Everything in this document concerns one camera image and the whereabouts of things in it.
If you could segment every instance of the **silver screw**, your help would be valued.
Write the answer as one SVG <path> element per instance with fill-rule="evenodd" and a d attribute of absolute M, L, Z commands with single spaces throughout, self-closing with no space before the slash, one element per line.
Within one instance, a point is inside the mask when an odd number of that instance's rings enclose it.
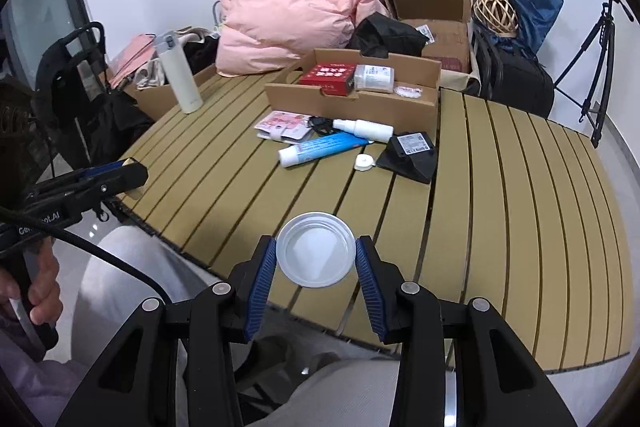
<path fill-rule="evenodd" d="M 487 299 L 474 299 L 473 306 L 479 312 L 487 312 L 489 311 L 489 301 Z"/>
<path fill-rule="evenodd" d="M 420 291 L 420 286 L 418 286 L 415 282 L 403 282 L 400 289 L 404 293 L 409 293 L 409 295 L 415 295 Z"/>
<path fill-rule="evenodd" d="M 142 309 L 145 312 L 152 312 L 153 310 L 157 310 L 160 305 L 160 301 L 158 299 L 147 299 L 142 303 Z"/>
<path fill-rule="evenodd" d="M 213 293 L 216 295 L 226 295 L 231 291 L 231 285 L 226 282 L 219 282 L 213 286 Z"/>

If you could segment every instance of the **tripod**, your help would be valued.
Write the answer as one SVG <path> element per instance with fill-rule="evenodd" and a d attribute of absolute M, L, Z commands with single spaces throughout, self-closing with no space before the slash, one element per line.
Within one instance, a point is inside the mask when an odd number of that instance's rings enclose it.
<path fill-rule="evenodd" d="M 607 2 L 602 3 L 602 13 L 600 15 L 600 19 L 596 22 L 595 26 L 587 36 L 586 40 L 583 42 L 580 47 L 580 51 L 578 51 L 577 55 L 575 55 L 574 59 L 569 63 L 566 69 L 562 72 L 562 74 L 558 77 L 558 79 L 554 83 L 554 88 L 558 90 L 561 94 L 565 95 L 569 100 L 575 103 L 578 107 L 582 109 L 580 113 L 580 122 L 584 120 L 584 117 L 587 117 L 591 126 L 593 127 L 593 134 L 591 135 L 591 143 L 594 147 L 598 146 L 600 142 L 600 138 L 602 137 L 602 128 L 604 126 L 604 119 L 607 113 L 607 106 L 609 105 L 609 95 L 611 92 L 611 81 L 613 79 L 613 60 L 614 60 L 614 46 L 615 46 L 615 36 L 616 36 L 616 25 L 613 22 L 613 3 L 617 2 L 620 6 L 623 7 L 626 16 L 629 17 L 631 22 L 634 21 L 634 17 L 631 15 L 629 8 L 625 6 L 625 4 L 621 0 L 607 0 Z M 596 68 L 595 76 L 593 77 L 593 82 L 591 83 L 591 87 L 589 89 L 589 94 L 587 98 L 584 99 L 584 102 L 580 103 L 574 98 L 570 97 L 567 93 L 565 93 L 562 89 L 558 87 L 558 84 L 562 82 L 564 77 L 566 77 L 567 73 L 573 68 L 578 59 L 582 56 L 582 54 L 591 46 L 591 43 L 594 41 L 596 36 L 600 34 L 600 58 L 598 60 L 598 66 Z M 593 103 L 593 95 L 595 94 L 596 87 L 598 85 L 598 80 L 600 79 L 600 73 L 602 73 L 602 67 L 604 65 L 605 57 L 607 59 L 607 70 L 604 76 L 604 88 L 602 89 L 602 98 L 600 100 L 600 105 L 597 109 L 592 109 L 591 105 Z M 591 115 L 596 115 L 596 120 L 593 121 Z"/>

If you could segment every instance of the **pink down jacket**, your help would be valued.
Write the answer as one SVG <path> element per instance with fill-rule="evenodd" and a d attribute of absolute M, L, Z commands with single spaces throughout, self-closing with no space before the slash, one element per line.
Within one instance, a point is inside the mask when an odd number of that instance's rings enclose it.
<path fill-rule="evenodd" d="M 344 47 L 378 0 L 220 0 L 225 16 L 216 65 L 224 76 L 290 66 L 313 48 Z"/>

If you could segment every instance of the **wooden slat table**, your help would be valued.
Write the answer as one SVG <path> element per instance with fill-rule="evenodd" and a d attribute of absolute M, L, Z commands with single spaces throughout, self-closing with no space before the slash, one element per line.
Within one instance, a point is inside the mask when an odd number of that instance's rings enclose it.
<path fill-rule="evenodd" d="M 329 212 L 356 237 L 370 235 L 383 260 L 439 298 L 488 298 L 545 370 L 628 352 L 626 235 L 587 137 L 442 90 L 431 185 L 383 169 L 356 172 L 361 150 L 283 169 L 283 145 L 253 129 L 269 110 L 262 88 L 273 76 L 215 76 L 200 88 L 203 108 L 169 111 L 126 154 L 148 168 L 149 181 L 141 199 L 126 196 L 124 205 L 222 277 L 251 256 L 262 234 L 276 235 L 303 212 Z M 363 150 L 377 156 L 383 145 Z M 381 346 L 355 269 L 323 289 L 300 288 L 277 269 L 270 301 Z"/>

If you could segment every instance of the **human hand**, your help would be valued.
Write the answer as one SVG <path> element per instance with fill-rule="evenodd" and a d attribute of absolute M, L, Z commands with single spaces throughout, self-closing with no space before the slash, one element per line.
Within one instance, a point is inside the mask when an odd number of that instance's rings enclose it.
<path fill-rule="evenodd" d="M 62 315 L 60 285 L 56 282 L 60 264 L 53 255 L 51 239 L 47 237 L 38 250 L 38 274 L 31 283 L 28 296 L 34 306 L 30 313 L 31 322 L 39 326 L 55 323 Z M 8 317 L 15 318 L 9 299 L 19 299 L 20 288 L 9 273 L 0 268 L 0 308 Z"/>

